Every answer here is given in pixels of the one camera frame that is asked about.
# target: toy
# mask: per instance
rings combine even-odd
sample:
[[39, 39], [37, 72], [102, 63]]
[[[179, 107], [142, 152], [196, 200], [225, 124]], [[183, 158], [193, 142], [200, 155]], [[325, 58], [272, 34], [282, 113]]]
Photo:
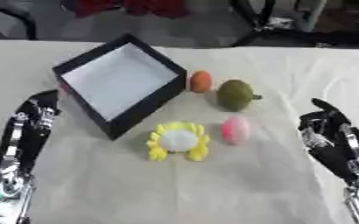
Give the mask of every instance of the toy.
[[232, 116], [222, 125], [222, 137], [229, 144], [241, 144], [249, 134], [249, 124], [240, 116]]
[[204, 134], [204, 127], [191, 122], [169, 122], [157, 125], [147, 145], [149, 159], [162, 161], [167, 152], [185, 152], [193, 161], [201, 161], [208, 154], [210, 138]]
[[211, 90], [211, 74], [206, 71], [197, 71], [190, 79], [190, 90], [195, 93], [204, 93]]
[[218, 89], [218, 103], [229, 111], [244, 109], [252, 100], [259, 100], [260, 95], [254, 95], [253, 89], [248, 83], [241, 80], [228, 80]]

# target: robotic hand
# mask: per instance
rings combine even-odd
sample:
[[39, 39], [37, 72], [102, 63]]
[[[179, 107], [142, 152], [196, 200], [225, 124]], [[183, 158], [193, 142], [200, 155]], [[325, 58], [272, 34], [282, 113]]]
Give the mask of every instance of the robotic hand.
[[347, 183], [346, 204], [359, 224], [359, 129], [334, 106], [312, 102], [321, 111], [300, 118], [304, 143], [312, 157]]
[[27, 209], [35, 190], [31, 174], [50, 135], [58, 93], [31, 96], [7, 122], [0, 143], [0, 224], [28, 224]]

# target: pink ball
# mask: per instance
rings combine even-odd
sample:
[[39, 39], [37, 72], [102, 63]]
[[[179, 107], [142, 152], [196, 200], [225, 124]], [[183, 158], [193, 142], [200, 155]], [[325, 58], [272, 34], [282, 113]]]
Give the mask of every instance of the pink ball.
[[232, 116], [222, 125], [223, 139], [229, 144], [241, 144], [249, 134], [249, 123], [240, 116]]

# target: green toy fruit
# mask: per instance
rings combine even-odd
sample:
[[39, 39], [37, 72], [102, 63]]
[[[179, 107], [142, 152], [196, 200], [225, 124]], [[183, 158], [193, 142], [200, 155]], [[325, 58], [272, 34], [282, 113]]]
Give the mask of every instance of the green toy fruit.
[[252, 100], [261, 98], [259, 95], [254, 95], [251, 86], [241, 80], [224, 82], [216, 94], [219, 105], [229, 111], [244, 109]]

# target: orange fruit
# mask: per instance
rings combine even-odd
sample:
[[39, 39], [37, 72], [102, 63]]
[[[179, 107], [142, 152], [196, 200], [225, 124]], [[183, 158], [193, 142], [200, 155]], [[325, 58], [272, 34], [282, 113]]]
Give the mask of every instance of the orange fruit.
[[211, 90], [211, 74], [206, 71], [197, 71], [190, 78], [190, 90], [196, 93], [204, 93]]

